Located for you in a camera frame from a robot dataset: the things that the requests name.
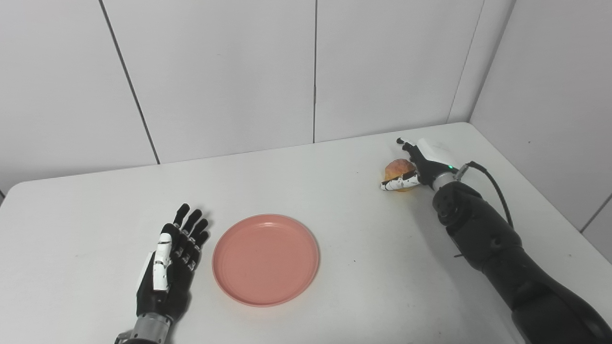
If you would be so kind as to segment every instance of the pink plate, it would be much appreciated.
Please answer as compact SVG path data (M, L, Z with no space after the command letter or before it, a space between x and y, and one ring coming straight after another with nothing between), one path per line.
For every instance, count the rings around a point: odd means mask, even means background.
M300 295L315 277L319 250L301 223L256 215L233 225L212 256L221 289L243 304L268 307Z

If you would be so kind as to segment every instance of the white table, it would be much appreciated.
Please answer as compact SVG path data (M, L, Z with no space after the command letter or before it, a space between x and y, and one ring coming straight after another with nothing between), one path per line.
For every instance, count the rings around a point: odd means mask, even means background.
M485 277L453 258L433 192L379 189L384 167L406 157L398 136L485 165L527 252L612 323L612 266L474 127L448 124L18 184L0 207L2 341L112 343L135 321L145 254L188 202L205 210L212 237L176 344L521 343ZM464 181L501 210L484 176ZM310 287L270 308L231 300L210 264L223 232L261 213L302 222L321 252Z

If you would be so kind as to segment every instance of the wall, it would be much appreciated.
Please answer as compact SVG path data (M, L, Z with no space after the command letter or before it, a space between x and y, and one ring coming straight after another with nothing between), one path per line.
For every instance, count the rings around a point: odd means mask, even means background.
M609 243L587 224L612 194L611 32L610 1L517 0L471 118L588 239Z
M4 1L0 190L465 121L510 3Z
M612 263L612 202L610 202L610 198L583 234Z

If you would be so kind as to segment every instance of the robotic arm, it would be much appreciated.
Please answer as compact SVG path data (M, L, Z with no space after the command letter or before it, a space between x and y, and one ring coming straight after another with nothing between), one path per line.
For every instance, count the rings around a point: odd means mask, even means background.
M208 220L200 220L199 209L181 228L188 212L189 205L183 204L174 222L162 228L136 293L134 328L119 334L115 344L164 344L170 327L187 311L193 274L209 237Z
M493 177L475 162L460 170L447 151L419 140L397 140L415 165L413 173L385 181L383 190L423 184L436 193L433 207L461 255L489 279L512 312L527 344L610 344L612 331L582 298L555 281L523 250L507 205ZM485 173L500 194L507 219L474 189L461 182L469 168Z

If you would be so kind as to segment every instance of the cable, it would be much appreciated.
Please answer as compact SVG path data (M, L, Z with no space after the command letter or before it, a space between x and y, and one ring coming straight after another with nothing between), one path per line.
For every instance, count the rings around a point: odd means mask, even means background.
M497 191L498 193L499 200L501 201L502 207L504 207L504 212L506 213L506 221L508 221L508 224L510 225L510 227L514 228L514 223L512 222L512 216L510 216L510 210L508 209L508 204L506 203L504 194L501 192L499 185L497 184L497 182L495 181L491 173L489 173L489 171L487 171L487 169L484 166L482 166L481 164L475 161L470 161L466 165L479 170L480 172L484 173L489 178L489 180L491 181L491 184L493 184L493 187L495 188L495 191Z

